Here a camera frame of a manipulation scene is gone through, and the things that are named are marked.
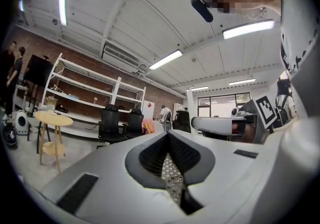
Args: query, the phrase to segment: brick wall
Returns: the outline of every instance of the brick wall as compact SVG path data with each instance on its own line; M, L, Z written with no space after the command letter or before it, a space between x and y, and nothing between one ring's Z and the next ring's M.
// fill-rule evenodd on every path
M6 47L8 47L13 40L17 42L17 50L21 46L24 46L26 48L26 52L23 57L22 72L25 71L27 67L27 63L29 62L29 59L33 54L39 57L46 55L49 57L50 62L54 63L58 58L58 56L60 55L60 53L63 53L64 59L74 62L78 65L94 70L100 74L103 74L105 76L108 76L114 79L121 77L122 82L139 87L139 88L146 87L146 92L145 92L146 94L144 99L155 103L154 117L159 116L159 113L161 111L161 106L163 104L166 105L171 110L173 110L174 103L180 103L180 104L183 103L182 98L179 98L175 95L172 95L169 92L166 92L162 89L159 89L155 86L145 83L144 81L141 81L135 77L122 73L116 69L113 69L108 65L98 62L74 50L71 50L69 48L66 48L61 45L55 44L51 41L48 41L44 38L41 38L19 27L15 27L10 37L8 37ZM62 64L59 64L56 70L59 70L61 68L62 68ZM112 86L109 86L105 83L102 83L94 79L90 79L88 77L85 77L83 75L80 75L78 73L75 73L69 70L64 70L63 75L73 80L79 81L83 84L87 84L92 87L96 87L105 91L111 92L112 90ZM57 83L57 80L52 80L52 83L50 84L50 86L53 86L53 83ZM109 98L107 96L95 94L93 92L71 86L62 81L58 83L58 86L65 93L76 95L79 99L84 101L93 102L94 97L97 97L98 98L97 103L100 105L106 105L109 102ZM132 92L129 92L123 89L119 89L119 94L127 97L135 96L135 94L132 94ZM41 101L42 95L43 95L43 88L40 88L39 93L37 95L37 100ZM69 111L85 114L88 116L95 116L95 117L98 117L100 115L99 110L95 107L87 106L80 103L75 103L74 101L70 101L62 97L57 97L57 98L59 99L59 103L67 107ZM133 103L129 103L121 100L117 100L116 105L118 106L122 105L126 109L131 109L134 107Z

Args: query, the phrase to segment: black office chair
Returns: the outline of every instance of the black office chair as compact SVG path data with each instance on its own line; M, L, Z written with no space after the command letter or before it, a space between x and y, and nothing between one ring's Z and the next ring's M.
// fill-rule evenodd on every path
M109 104L101 111L101 122L99 122L99 138L110 144L127 140L119 133L118 107Z
M123 135L128 139L132 139L141 135L144 135L146 130L142 128L142 121L144 116L141 114L141 110L136 108L129 113L128 124L123 124Z
M172 121L172 128L191 133L189 112L178 110Z

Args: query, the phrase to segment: hand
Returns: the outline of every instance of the hand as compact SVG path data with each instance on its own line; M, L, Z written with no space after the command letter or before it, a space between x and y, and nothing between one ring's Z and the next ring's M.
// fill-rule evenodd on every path
M237 129L238 129L238 123L233 123L232 130L237 130ZM255 139L255 128L250 124L246 124L242 138L243 138L242 142L252 143Z

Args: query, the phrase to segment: wooden stool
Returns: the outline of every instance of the wooden stool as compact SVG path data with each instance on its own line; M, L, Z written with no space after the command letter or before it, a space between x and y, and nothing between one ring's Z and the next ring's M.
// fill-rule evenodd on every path
M60 173L58 155L66 156L66 147L62 144L60 126L70 126L73 124L74 121L71 118L63 115L49 114L47 111L37 111L34 114L34 116L36 119L38 119L40 122L43 123L41 141L40 141L40 165L42 165L42 152L45 152L50 156L55 156L56 167L58 172ZM54 141L44 143L44 136L45 136L47 125L55 126Z

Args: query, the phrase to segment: white ceiling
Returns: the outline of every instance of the white ceiling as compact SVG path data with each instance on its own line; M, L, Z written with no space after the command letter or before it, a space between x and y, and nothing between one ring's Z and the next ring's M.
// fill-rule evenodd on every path
M222 30L255 19L211 10L214 20L207 23L190 0L66 1L68 25L62 26L59 21L52 23L53 18L59 20L58 0L24 0L29 30L51 40L62 39L64 44L124 71L134 71L106 54L102 58L105 42L111 42L131 54L147 78L179 93L190 86L223 91L229 82L252 77L256 78L254 84L267 85L283 71L280 16L272 10L262 19L274 19L277 28L220 41ZM181 58L161 69L148 69L178 48L185 53Z

